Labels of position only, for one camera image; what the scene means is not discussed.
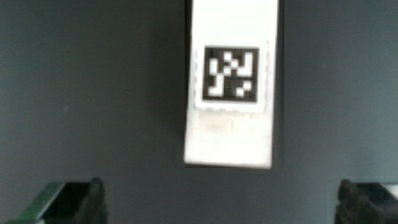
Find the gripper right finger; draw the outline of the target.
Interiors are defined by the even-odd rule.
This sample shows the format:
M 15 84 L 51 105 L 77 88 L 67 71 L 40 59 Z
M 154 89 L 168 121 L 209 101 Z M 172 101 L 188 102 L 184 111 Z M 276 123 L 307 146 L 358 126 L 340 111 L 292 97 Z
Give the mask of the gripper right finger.
M 398 213 L 398 183 L 379 183 L 379 202 L 378 208 L 383 214 Z

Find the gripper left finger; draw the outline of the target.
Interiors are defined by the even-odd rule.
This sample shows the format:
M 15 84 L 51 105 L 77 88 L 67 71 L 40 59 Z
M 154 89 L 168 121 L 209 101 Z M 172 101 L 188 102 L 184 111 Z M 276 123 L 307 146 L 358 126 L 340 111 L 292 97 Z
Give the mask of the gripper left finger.
M 65 184 L 60 182 L 45 184 L 19 215 L 5 222 L 5 224 L 45 224 L 42 215 L 54 202 L 63 186 Z

